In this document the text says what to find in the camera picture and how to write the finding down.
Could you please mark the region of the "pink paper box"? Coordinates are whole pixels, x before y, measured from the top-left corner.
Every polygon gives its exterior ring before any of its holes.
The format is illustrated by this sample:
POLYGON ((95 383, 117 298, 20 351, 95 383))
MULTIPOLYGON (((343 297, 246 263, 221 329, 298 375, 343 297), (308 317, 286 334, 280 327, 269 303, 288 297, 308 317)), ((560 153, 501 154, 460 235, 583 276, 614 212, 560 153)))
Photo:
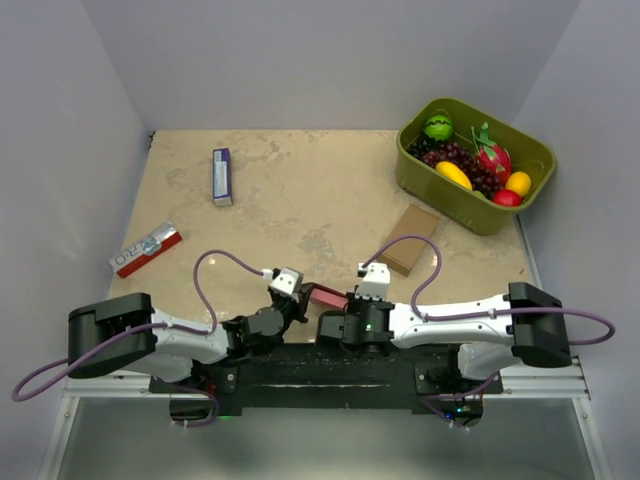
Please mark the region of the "pink paper box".
POLYGON ((309 302, 313 305, 338 310, 343 309, 348 303, 348 298, 344 293, 328 286, 307 282, 303 285, 303 288, 309 294, 309 302))

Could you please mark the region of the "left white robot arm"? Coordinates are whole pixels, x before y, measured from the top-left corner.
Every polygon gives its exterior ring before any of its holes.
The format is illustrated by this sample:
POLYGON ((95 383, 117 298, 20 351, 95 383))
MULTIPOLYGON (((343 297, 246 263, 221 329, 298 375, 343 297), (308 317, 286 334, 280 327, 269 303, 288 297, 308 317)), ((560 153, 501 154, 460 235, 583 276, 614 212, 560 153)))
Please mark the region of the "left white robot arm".
POLYGON ((134 293, 77 308, 68 318, 68 376, 90 379, 128 370, 200 390, 205 365, 242 363, 284 343, 291 323, 305 323, 312 285, 288 297, 270 288, 272 303, 216 327, 180 319, 134 293))

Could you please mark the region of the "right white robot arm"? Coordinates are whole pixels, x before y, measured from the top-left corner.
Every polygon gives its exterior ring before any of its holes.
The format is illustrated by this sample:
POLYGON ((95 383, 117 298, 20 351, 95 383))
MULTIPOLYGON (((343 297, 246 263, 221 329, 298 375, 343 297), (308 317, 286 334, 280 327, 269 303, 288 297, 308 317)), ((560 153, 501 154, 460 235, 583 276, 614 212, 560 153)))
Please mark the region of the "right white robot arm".
POLYGON ((388 355, 426 345, 459 347, 445 369, 448 386, 469 392, 480 380, 522 363, 564 368, 572 363, 560 300, 537 287, 514 282, 486 299, 420 306, 355 293, 341 310, 320 315, 316 342, 349 353, 388 355))

